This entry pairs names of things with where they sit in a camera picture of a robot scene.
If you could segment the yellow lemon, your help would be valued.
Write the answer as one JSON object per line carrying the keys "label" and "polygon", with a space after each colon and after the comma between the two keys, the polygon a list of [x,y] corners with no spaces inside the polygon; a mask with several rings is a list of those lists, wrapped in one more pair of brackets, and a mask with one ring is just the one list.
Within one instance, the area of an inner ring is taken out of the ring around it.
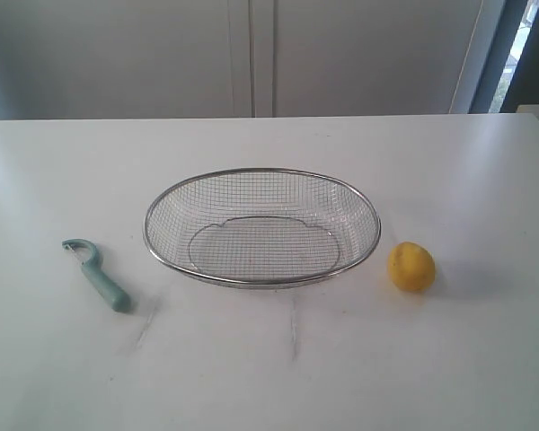
{"label": "yellow lemon", "polygon": [[426,249],[414,242],[401,242],[388,256],[387,273],[402,291],[421,292],[433,285],[437,270]]}

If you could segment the teal handled vegetable peeler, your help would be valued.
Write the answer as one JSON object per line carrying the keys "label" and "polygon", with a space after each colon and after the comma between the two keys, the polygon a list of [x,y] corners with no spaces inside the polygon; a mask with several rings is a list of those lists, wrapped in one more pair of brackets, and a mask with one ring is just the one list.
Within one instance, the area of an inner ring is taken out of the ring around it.
{"label": "teal handled vegetable peeler", "polygon": [[[85,239],[69,239],[62,242],[62,247],[74,253],[80,262],[81,271],[85,278],[114,312],[125,313],[131,310],[130,296],[104,273],[102,254],[93,242]],[[88,251],[89,257],[81,260],[78,249]]]}

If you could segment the white cabinet doors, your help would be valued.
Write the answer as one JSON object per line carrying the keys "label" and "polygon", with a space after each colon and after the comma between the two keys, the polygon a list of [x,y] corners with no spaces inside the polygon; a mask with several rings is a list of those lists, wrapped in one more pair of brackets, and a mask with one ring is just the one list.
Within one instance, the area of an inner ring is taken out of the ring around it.
{"label": "white cabinet doors", "polygon": [[469,110],[498,1],[0,1],[0,119]]}

